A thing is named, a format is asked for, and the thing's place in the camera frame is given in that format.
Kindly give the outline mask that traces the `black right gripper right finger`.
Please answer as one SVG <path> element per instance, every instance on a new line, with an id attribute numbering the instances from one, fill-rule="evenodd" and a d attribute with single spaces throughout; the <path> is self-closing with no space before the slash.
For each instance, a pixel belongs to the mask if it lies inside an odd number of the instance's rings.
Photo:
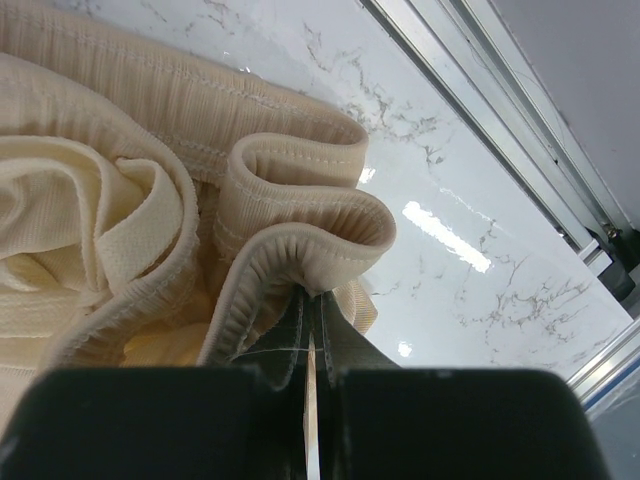
<path id="1" fill-rule="evenodd" d="M 312 303 L 324 479 L 606 479 L 583 408 L 544 370 L 402 368 Z"/>

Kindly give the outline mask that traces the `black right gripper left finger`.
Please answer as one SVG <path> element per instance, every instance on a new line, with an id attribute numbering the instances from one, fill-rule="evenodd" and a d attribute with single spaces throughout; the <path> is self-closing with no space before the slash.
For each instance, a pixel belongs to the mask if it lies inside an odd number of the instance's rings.
<path id="1" fill-rule="evenodd" d="M 5 479 L 302 479 L 306 296 L 216 367 L 56 369 L 1 439 Z"/>

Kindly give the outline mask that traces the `beige trousers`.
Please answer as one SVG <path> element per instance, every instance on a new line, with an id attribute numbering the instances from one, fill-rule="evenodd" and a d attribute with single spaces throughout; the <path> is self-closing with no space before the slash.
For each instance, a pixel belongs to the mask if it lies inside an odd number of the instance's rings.
<path id="1" fill-rule="evenodd" d="M 69 368 L 216 367 L 360 284 L 393 217 L 308 97 L 36 1 L 1 5 L 1 436 Z"/>

